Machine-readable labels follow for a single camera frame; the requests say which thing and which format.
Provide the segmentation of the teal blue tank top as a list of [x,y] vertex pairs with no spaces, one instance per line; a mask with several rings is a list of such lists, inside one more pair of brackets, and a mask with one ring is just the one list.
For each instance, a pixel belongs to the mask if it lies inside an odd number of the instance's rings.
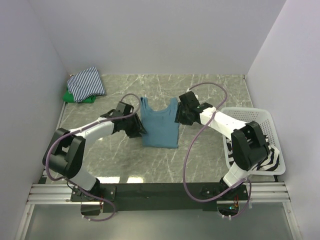
[[179,123],[175,122],[178,100],[173,97],[169,105],[159,111],[153,110],[146,97],[140,98],[140,117],[146,130],[142,135],[142,145],[154,148],[178,148]]

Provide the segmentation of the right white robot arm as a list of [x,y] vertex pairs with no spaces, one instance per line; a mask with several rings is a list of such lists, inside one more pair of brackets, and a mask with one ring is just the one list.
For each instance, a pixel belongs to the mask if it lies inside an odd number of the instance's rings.
[[207,102],[200,103],[192,91],[180,95],[179,100],[175,122],[202,126],[192,139],[184,159],[182,181],[185,190],[189,191],[186,167],[191,147],[206,128],[211,128],[231,141],[233,164],[220,180],[219,193],[226,200],[232,199],[237,194],[237,187],[249,176],[249,171],[268,158],[271,150],[266,136],[257,122],[237,120]]

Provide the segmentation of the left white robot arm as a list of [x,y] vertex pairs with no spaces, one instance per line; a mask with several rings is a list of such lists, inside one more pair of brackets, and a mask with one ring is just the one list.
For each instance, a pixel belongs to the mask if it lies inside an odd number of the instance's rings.
[[129,138],[147,133],[134,107],[122,101],[89,124],[70,130],[57,129],[42,160],[47,177],[52,181],[65,179],[78,187],[88,201],[101,197],[100,181],[83,167],[85,148],[120,131]]

